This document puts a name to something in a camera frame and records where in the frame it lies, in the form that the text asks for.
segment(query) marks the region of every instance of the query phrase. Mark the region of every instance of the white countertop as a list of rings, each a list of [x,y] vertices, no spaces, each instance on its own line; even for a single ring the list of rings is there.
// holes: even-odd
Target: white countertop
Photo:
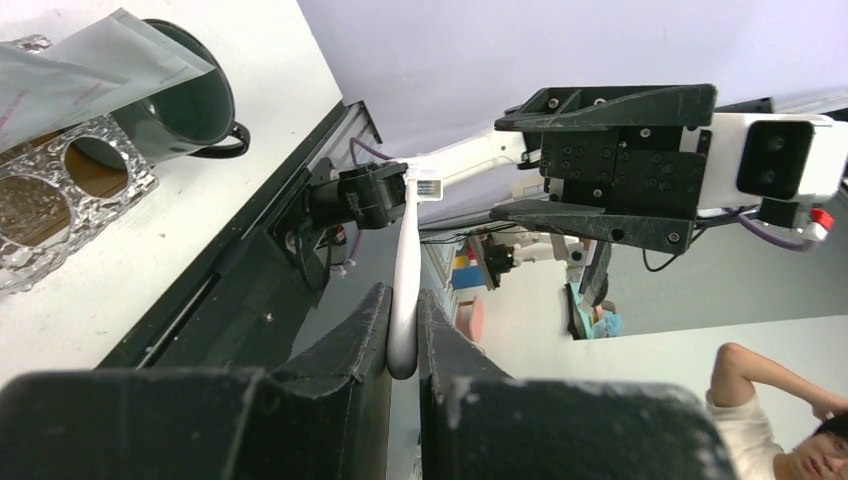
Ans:
[[[95,367],[341,100],[295,0],[2,0],[0,40],[58,41],[126,8],[184,27],[227,73],[250,152],[177,159],[159,187],[32,291],[0,297],[0,385],[26,371]]]

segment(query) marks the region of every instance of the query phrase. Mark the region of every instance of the toothbrush handle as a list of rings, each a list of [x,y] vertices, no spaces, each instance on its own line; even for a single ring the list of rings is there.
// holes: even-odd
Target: toothbrush handle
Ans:
[[[397,260],[395,261],[392,316],[386,365],[397,380],[405,380],[418,367],[418,291],[421,286],[421,241],[418,234],[418,185],[406,185],[406,207],[400,226]]]

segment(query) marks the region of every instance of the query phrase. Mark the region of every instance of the red button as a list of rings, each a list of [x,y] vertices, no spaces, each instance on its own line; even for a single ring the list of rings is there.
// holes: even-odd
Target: red button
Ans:
[[[833,226],[833,217],[821,208],[812,209],[810,211],[810,217],[815,223],[818,223],[827,231],[830,231],[830,228]]]

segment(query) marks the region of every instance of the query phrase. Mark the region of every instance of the blue object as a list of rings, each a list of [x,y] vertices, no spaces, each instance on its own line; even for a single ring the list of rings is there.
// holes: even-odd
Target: blue object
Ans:
[[[483,270],[478,266],[457,268],[451,275],[451,284],[455,290],[463,288],[481,287],[486,284],[483,279]]]
[[[592,325],[593,338],[617,337],[621,333],[621,317],[604,310],[604,317]]]

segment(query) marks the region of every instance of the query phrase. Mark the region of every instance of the pink object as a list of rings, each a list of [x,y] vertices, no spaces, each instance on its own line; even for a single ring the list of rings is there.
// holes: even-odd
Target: pink object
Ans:
[[[462,315],[462,307],[471,307],[468,317]],[[456,328],[472,342],[480,343],[483,336],[483,300],[480,297],[460,302],[456,311]]]

